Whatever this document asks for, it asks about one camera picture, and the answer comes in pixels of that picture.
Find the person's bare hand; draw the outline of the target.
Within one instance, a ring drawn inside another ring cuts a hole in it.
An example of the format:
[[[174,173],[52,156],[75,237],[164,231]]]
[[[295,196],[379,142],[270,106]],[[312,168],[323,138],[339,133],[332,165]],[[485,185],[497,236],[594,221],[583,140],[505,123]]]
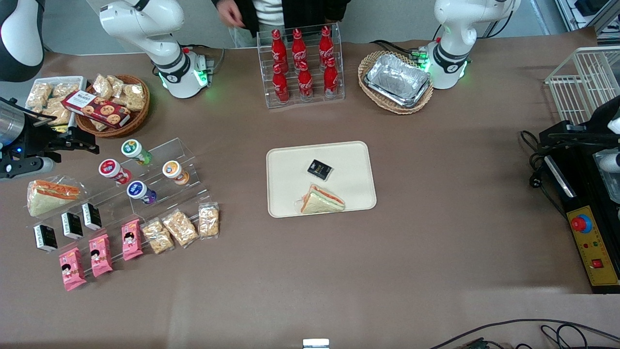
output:
[[[239,7],[234,0],[219,0],[216,9],[221,21],[227,27],[245,27]]]

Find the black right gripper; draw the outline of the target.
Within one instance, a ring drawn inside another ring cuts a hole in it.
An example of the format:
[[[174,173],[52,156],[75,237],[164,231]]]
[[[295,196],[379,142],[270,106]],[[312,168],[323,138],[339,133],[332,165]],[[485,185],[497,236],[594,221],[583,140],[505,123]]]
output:
[[[53,168],[62,162],[60,151],[85,150],[99,155],[95,136],[78,127],[58,133],[24,115],[1,115],[1,167]]]

